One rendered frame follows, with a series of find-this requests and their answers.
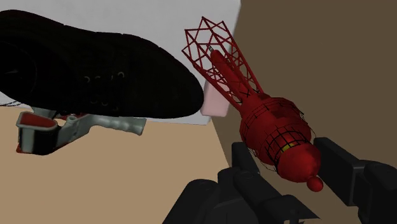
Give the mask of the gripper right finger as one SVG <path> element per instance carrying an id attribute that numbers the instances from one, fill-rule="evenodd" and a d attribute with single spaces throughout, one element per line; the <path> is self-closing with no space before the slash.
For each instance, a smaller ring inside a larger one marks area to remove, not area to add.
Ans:
<path id="1" fill-rule="evenodd" d="M 319 177 L 362 224 L 397 224 L 397 168 L 360 160 L 327 137 L 314 139 L 321 152 Z"/>

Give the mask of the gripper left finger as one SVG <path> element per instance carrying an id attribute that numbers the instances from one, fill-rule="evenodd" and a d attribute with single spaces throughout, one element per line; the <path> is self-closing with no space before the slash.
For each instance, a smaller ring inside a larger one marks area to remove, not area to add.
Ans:
<path id="1" fill-rule="evenodd" d="M 281 195 L 261 175 L 243 142 L 232 144 L 232 166 L 219 171 L 218 183 L 238 193 L 254 212 L 258 224 L 315 224 L 319 217 L 293 195 Z"/>

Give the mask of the red lattice tower toy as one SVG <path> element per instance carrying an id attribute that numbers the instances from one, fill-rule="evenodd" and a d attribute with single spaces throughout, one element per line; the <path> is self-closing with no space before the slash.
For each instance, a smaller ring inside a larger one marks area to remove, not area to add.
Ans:
<path id="1" fill-rule="evenodd" d="M 321 191 L 321 153 L 295 103 L 263 91 L 224 22 L 203 17 L 199 27 L 185 29 L 185 35 L 183 54 L 240 113 L 239 132 L 246 146 L 281 178 Z"/>

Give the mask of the pink block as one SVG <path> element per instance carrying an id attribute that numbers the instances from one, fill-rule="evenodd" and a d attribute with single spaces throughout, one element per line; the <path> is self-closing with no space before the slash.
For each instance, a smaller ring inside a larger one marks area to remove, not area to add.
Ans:
<path id="1" fill-rule="evenodd" d="M 204 85 L 204 103 L 200 112 L 204 116 L 225 117 L 230 103 L 208 82 Z"/>

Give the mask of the black lace-up shoe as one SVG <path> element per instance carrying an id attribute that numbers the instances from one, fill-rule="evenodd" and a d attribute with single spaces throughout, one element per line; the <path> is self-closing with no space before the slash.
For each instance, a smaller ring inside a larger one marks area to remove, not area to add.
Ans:
<path id="1" fill-rule="evenodd" d="M 196 77 L 146 39 L 20 10 L 0 11 L 0 92 L 64 115 L 180 118 L 204 101 Z"/>

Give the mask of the grey and red clamp tool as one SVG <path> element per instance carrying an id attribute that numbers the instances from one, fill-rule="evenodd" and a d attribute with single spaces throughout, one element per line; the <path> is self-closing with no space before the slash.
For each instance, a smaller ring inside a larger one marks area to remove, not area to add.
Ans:
<path id="1" fill-rule="evenodd" d="M 145 118 L 112 117 L 102 115 L 66 115 L 56 111 L 34 108 L 19 114 L 18 153 L 49 155 L 59 148 L 88 134 L 91 127 L 131 132 L 140 136 L 146 125 Z"/>

